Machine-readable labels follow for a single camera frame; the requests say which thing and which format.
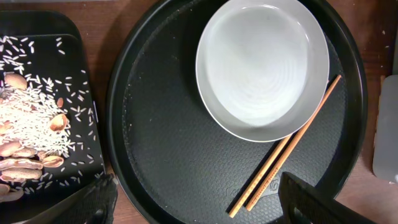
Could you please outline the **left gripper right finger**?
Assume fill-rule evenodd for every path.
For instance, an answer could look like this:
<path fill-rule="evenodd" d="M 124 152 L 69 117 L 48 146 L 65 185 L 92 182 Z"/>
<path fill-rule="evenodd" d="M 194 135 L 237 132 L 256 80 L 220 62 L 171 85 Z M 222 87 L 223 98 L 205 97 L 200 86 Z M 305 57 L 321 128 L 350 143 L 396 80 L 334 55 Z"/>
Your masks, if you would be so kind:
<path fill-rule="evenodd" d="M 282 174 L 278 194 L 284 223 L 372 223 L 290 172 Z"/>

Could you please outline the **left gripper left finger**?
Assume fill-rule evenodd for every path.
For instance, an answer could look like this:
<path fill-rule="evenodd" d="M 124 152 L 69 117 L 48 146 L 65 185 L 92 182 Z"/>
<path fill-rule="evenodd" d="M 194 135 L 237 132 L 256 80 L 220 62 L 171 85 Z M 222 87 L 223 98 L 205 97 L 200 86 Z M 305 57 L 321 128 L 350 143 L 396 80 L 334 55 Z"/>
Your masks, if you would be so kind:
<path fill-rule="evenodd" d="M 25 224 L 113 224 L 117 198 L 115 176 L 106 174 Z"/>

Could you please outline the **grey ceramic plate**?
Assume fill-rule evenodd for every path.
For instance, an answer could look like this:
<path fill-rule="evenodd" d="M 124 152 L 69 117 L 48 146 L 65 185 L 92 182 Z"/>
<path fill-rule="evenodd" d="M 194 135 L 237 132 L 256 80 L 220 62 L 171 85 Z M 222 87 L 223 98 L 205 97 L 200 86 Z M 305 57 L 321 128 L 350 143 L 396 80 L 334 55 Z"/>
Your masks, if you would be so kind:
<path fill-rule="evenodd" d="M 298 131 L 326 92 L 326 38 L 298 0 L 232 0 L 205 26 L 197 47 L 198 91 L 212 118 L 251 142 Z"/>

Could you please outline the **pile of food scraps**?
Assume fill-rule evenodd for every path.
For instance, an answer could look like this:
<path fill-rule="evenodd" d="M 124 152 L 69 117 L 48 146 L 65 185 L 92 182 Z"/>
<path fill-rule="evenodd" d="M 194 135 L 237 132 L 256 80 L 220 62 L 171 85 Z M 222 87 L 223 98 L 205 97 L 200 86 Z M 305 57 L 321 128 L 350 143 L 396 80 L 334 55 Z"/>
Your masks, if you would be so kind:
<path fill-rule="evenodd" d="M 13 183 L 37 180 L 44 168 L 60 167 L 72 145 L 63 99 L 34 87 L 22 73 L 2 72 L 1 203 L 24 196 Z"/>

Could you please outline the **wooden chopstick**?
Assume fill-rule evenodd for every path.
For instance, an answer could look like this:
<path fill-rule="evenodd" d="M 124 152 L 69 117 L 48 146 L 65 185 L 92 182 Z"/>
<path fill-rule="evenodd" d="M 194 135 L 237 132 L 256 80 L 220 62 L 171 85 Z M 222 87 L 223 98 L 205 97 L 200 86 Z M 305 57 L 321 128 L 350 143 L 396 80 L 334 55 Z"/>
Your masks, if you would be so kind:
<path fill-rule="evenodd" d="M 282 155 L 279 157 L 277 162 L 275 163 L 274 167 L 271 169 L 271 171 L 268 173 L 268 176 L 264 179 L 262 184 L 259 186 L 258 190 L 256 193 L 252 196 L 248 204 L 246 205 L 246 209 L 248 211 L 251 211 L 253 207 L 257 204 L 258 200 L 260 199 L 261 195 L 265 192 L 266 188 L 269 186 L 275 175 L 278 173 L 284 162 L 287 160 L 287 158 L 290 156 L 296 145 L 299 143 L 315 117 L 317 116 L 318 112 L 321 110 L 322 106 L 325 104 L 326 100 L 334 90 L 335 86 L 338 84 L 339 80 L 341 79 L 341 75 L 338 75 L 329 88 L 327 89 L 319 107 L 317 110 L 314 112 L 313 116 L 308 120 L 308 122 L 297 132 L 297 134 L 294 136 L 293 140 L 289 143 L 289 145 L 286 147 L 285 151 L 282 153 Z"/>
<path fill-rule="evenodd" d="M 229 216 L 231 218 L 234 218 L 235 215 L 238 213 L 239 209 L 243 206 L 244 202 L 249 198 L 253 190 L 257 187 L 259 184 L 260 180 L 263 178 L 263 176 L 266 174 L 266 172 L 270 172 L 271 169 L 274 167 L 275 163 L 278 160 L 279 154 L 282 152 L 284 149 L 285 145 L 288 143 L 289 139 L 292 137 L 292 135 L 288 135 L 286 138 L 281 140 L 281 142 L 277 145 L 277 147 L 274 149 L 270 157 L 265 161 L 264 165 L 260 168 L 259 172 L 256 174 L 256 176 L 253 178 L 251 183 L 248 185 L 246 190 L 243 192 L 242 196 L 238 199 L 238 201 L 235 203 L 231 211 L 229 212 Z"/>

